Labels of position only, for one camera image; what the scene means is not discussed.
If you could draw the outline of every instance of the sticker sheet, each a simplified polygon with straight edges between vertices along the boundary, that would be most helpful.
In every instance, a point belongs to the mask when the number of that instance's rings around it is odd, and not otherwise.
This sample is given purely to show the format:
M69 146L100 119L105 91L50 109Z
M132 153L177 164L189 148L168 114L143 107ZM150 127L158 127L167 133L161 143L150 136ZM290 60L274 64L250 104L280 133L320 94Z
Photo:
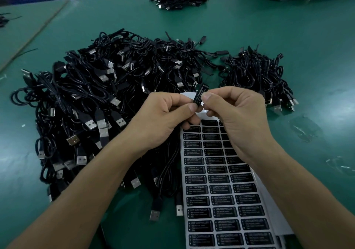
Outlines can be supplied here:
M279 249L253 171L237 155L223 123L199 113L181 129L187 249Z

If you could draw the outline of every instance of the person's right hand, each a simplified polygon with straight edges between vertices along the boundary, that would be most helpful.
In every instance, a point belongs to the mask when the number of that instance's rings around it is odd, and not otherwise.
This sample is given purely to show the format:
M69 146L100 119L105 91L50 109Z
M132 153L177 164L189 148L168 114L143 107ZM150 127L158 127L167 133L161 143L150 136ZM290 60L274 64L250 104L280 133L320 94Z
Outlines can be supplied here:
M224 124L230 143L238 156L250 164L276 144L267 117L265 100L252 90L225 86L202 94L207 116Z

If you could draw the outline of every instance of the green work surface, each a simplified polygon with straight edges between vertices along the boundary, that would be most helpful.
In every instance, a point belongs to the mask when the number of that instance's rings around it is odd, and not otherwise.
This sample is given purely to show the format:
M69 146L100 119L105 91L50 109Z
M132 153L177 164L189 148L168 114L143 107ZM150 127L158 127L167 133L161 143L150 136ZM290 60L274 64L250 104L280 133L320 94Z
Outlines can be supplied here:
M270 57L282 52L283 78L300 104L283 116L268 112L273 136L355 213L354 12L355 0L210 0L175 12L148 0L70 2L28 46L38 50L12 62L0 80L0 248L49 205L46 185L38 179L34 109L8 100L11 91L24 86L20 69L50 71L66 51L120 28L151 39L166 39L165 31L182 40L206 35L202 47L211 52L236 54L257 44ZM217 87L217 76L203 77ZM144 186L118 192L103 219L113 248L185 247L183 218L175 217L173 199L164 200L159 222L149 221L151 202ZM290 239L290 248L299 248L296 244Z
M11 5L0 7L0 13L10 20L0 28L0 72L9 59L38 33L66 1L39 2L35 4Z

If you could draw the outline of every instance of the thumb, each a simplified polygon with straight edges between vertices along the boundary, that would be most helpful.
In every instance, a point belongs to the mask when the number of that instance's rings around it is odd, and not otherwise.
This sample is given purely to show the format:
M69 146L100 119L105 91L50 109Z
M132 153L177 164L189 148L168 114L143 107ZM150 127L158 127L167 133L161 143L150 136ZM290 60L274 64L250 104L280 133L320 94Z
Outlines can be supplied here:
M208 108L218 113L221 117L228 115L230 113L231 108L233 107L231 104L226 102L221 96L211 92L203 93L201 99Z
M169 121L177 126L182 121L185 121L189 117L197 111L197 104L196 103L188 103L183 106L180 106L176 110L168 113Z

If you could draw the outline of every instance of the person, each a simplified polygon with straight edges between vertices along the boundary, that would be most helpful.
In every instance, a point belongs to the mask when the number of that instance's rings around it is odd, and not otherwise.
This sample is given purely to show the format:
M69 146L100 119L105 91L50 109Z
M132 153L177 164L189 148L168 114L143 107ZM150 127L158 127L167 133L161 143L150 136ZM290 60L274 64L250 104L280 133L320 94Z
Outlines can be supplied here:
M355 248L355 216L274 140L260 94L227 86L202 100L207 115L223 121L238 156L260 176L304 249ZM127 127L7 248L88 248L133 162L181 122L184 129L200 124L195 112L201 110L184 95L151 93Z

